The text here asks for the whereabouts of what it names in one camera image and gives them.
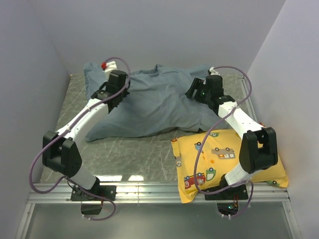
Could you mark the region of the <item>blue patterned pillowcase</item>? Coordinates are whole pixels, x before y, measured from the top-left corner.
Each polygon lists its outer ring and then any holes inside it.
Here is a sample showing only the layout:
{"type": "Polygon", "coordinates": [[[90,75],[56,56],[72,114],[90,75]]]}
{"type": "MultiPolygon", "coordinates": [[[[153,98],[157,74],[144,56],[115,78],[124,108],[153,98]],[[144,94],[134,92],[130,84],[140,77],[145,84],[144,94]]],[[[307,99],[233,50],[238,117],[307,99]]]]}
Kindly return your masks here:
{"type": "Polygon", "coordinates": [[[85,136],[87,142],[109,137],[144,137],[168,132],[207,131],[219,117],[185,93],[194,78],[205,78],[208,65],[191,68],[157,64],[131,73],[129,94],[85,136]]]}

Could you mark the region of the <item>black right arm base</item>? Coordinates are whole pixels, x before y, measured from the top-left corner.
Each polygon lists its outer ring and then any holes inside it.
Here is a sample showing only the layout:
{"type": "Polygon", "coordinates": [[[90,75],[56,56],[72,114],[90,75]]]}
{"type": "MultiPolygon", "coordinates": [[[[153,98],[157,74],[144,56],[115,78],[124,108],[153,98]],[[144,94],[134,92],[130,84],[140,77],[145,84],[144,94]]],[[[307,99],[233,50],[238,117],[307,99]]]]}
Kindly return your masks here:
{"type": "Polygon", "coordinates": [[[204,195],[206,201],[216,201],[218,212],[222,217],[227,216],[229,219],[239,215],[241,213],[239,207],[240,200],[248,200],[248,204],[243,208],[244,211],[248,208],[250,201],[252,199],[252,193],[248,195],[248,190],[246,185],[242,184],[240,186],[231,187],[222,192],[215,193],[216,191],[222,189],[222,186],[216,186],[208,188],[205,190],[206,193],[214,193],[204,195]]]}

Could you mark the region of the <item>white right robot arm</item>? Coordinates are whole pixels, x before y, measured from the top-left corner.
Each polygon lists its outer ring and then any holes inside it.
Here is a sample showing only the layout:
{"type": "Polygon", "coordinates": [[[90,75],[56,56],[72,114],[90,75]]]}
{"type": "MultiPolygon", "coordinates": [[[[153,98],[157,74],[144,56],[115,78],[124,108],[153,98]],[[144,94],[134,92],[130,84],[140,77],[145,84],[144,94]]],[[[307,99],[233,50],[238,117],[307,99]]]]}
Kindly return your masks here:
{"type": "Polygon", "coordinates": [[[241,138],[239,163],[224,176],[226,183],[219,187],[220,195],[231,199],[237,193],[237,185],[254,174],[278,163],[277,137],[272,127],[263,127],[250,118],[239,104],[224,94],[222,77],[208,75],[204,80],[194,78],[185,93],[189,99],[208,105],[235,130],[241,138]]]}

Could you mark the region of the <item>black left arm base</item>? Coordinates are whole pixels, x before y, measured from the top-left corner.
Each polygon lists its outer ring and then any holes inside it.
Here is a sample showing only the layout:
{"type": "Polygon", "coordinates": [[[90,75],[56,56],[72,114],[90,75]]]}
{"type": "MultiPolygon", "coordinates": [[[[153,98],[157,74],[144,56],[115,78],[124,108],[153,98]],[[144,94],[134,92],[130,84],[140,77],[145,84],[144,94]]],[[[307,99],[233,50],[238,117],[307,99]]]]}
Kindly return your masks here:
{"type": "Polygon", "coordinates": [[[94,186],[91,190],[82,189],[79,186],[73,186],[70,201],[81,203],[81,214],[90,218],[90,216],[97,216],[102,212],[105,202],[110,202],[113,209],[109,216],[105,219],[112,217],[116,211],[114,203],[117,193],[117,186],[115,185],[98,185],[94,186]]]}

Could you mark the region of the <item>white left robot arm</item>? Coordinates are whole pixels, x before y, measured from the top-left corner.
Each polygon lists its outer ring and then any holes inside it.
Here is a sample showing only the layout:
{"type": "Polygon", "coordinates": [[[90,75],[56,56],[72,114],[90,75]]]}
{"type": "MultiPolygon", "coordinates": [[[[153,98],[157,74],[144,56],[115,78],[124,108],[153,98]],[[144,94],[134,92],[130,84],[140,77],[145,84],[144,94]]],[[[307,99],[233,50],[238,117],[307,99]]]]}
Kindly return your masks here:
{"type": "Polygon", "coordinates": [[[48,131],[43,137],[42,164],[83,188],[82,193],[88,200],[100,196],[100,181],[82,165],[78,145],[129,94],[127,78],[124,71],[110,71],[108,79],[75,118],[57,132],[48,131]]]}

